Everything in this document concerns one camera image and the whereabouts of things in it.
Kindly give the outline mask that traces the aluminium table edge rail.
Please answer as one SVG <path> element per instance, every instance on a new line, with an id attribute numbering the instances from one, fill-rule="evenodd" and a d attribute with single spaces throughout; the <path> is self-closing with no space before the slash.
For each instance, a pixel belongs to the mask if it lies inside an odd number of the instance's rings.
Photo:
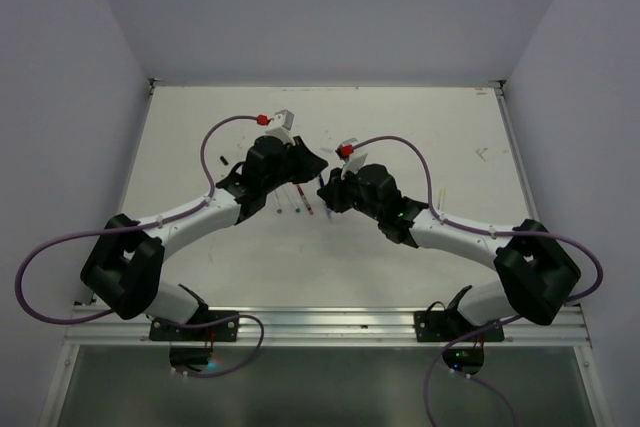
<path id="1" fill-rule="evenodd" d="M 504 86 L 496 84 L 492 90 L 506 130 L 526 211 L 530 215 L 520 225 L 507 231 L 506 245 L 498 249 L 497 273 L 513 309 L 534 323 L 548 325 L 579 280 L 579 269 L 538 220 L 535 201 L 507 112 Z"/>

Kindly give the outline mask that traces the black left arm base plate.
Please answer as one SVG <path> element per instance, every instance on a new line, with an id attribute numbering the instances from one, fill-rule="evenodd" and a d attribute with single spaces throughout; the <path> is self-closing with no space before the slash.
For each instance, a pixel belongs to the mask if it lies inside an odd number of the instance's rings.
<path id="1" fill-rule="evenodd" d="M 149 339 L 170 344 L 169 363 L 173 369 L 189 374 L 212 373 L 218 369 L 213 347 L 237 340 L 238 315 L 232 310 L 205 309 L 196 312 L 186 327 L 153 320 Z"/>

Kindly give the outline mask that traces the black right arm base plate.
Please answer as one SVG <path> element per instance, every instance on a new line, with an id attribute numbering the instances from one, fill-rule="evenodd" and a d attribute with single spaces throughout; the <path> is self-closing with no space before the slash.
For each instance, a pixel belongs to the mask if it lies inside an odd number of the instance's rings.
<path id="1" fill-rule="evenodd" d="M 476 330 L 464 317 L 452 309 L 436 310 L 443 307 L 440 301 L 432 303 L 425 310 L 413 313 L 413 327 L 419 343 L 449 343 L 458 337 Z M 485 344 L 505 340 L 502 327 L 469 337 L 470 347 L 450 347 L 439 355 L 441 362 L 461 374 L 474 376 L 480 372 L 485 361 Z"/>

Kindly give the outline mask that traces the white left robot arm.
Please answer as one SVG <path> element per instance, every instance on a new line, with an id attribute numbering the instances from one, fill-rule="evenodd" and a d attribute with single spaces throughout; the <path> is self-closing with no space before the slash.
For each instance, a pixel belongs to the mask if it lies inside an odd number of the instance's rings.
<path id="1" fill-rule="evenodd" d="M 204 301 L 184 286 L 162 282 L 164 262 L 200 238 L 246 221 L 265 206 L 271 192 L 312 181 L 327 166 L 299 137 L 285 143 L 261 136 L 213 191 L 156 217 L 111 218 L 81 281 L 120 318 L 146 314 L 172 322 L 185 339 L 197 339 L 208 326 Z"/>

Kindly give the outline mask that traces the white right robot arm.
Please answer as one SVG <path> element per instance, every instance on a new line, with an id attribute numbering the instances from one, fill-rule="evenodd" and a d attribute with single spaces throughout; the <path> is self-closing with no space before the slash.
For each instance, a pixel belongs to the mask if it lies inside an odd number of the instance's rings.
<path id="1" fill-rule="evenodd" d="M 547 326 L 568 300 L 581 271 L 546 228 L 532 219 L 500 237 L 491 226 L 464 230 L 436 218 L 427 203 L 401 193 L 380 164 L 355 172 L 333 169 L 320 196 L 336 213 L 355 210 L 373 219 L 391 242 L 431 249 L 473 261 L 495 272 L 495 281 L 465 286 L 449 302 L 445 326 L 451 336 L 468 339 L 480 327 L 521 316 Z"/>

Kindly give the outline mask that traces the grey capped white marker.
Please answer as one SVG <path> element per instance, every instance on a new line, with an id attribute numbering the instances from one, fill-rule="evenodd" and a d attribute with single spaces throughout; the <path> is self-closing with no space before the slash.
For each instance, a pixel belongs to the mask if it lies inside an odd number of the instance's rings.
<path id="1" fill-rule="evenodd" d="M 279 197 L 279 194 L 278 194 L 277 190 L 273 192 L 273 195 L 274 195 L 274 199 L 275 199 L 275 203 L 276 203 L 276 212 L 278 214 L 282 214 L 283 213 L 283 208 L 282 208 L 282 204 L 281 204 L 280 197 Z"/>

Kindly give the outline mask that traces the green capped white marker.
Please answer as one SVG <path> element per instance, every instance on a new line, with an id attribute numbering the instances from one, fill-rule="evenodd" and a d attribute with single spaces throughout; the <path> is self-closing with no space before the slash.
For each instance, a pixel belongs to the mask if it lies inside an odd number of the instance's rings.
<path id="1" fill-rule="evenodd" d="M 289 187 L 285 188 L 285 193 L 287 194 L 289 202 L 291 203 L 292 207 L 294 208 L 294 211 L 296 213 L 301 213 L 301 207 L 299 206 L 298 201 L 295 199 L 295 197 L 292 194 L 292 192 L 291 192 Z"/>

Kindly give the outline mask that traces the aluminium front mounting rail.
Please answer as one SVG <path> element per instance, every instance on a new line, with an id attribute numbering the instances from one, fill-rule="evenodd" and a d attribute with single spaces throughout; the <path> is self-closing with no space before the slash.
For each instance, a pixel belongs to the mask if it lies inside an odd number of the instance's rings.
<path id="1" fill-rule="evenodd" d="M 236 346 L 252 346 L 265 327 L 266 347 L 413 347 L 417 341 L 415 307 L 396 308 L 251 308 L 235 309 L 243 317 L 234 326 Z M 73 325 L 63 334 L 65 345 L 142 346 L 151 342 L 157 321 L 140 315 L 122 320 L 116 315 Z M 591 344 L 578 307 L 560 311 L 549 326 L 516 320 L 503 327 L 497 347 L 586 347 Z"/>

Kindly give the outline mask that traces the blue gel pen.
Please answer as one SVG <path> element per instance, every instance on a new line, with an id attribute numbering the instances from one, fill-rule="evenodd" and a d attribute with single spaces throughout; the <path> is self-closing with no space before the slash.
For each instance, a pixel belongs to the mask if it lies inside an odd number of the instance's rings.
<path id="1" fill-rule="evenodd" d="M 332 211 L 331 211 L 329 205 L 327 204 L 325 197 L 320 193 L 321 191 L 324 192 L 323 189 L 325 188 L 326 184 L 325 184 L 325 181 L 323 179 L 322 174 L 319 174 L 317 178 L 318 178 L 318 184 L 319 184 L 318 196 L 322 199 L 324 210 L 325 210 L 327 218 L 329 220 L 331 220 L 332 219 Z"/>

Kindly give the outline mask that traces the yellow capped white marker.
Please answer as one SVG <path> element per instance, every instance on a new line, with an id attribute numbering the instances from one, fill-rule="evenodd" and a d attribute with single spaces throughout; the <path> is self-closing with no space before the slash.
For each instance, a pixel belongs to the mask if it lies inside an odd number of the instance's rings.
<path id="1" fill-rule="evenodd" d="M 441 188 L 438 194 L 438 202 L 437 202 L 437 209 L 439 210 L 443 210 L 444 206 L 445 206 L 445 200 L 446 200 L 446 189 L 445 188 Z"/>

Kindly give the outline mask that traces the red gel pen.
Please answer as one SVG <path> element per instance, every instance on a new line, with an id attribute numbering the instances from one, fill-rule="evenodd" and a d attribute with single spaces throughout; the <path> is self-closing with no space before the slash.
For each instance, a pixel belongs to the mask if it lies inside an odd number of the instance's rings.
<path id="1" fill-rule="evenodd" d="M 301 187 L 301 185 L 296 184 L 296 189 L 297 189 L 297 192 L 298 192 L 298 194 L 299 194 L 299 196 L 301 198 L 301 201 L 302 201 L 306 211 L 308 212 L 308 214 L 310 216 L 313 216 L 314 215 L 314 210 L 313 210 L 311 204 L 309 203 L 303 188 Z"/>

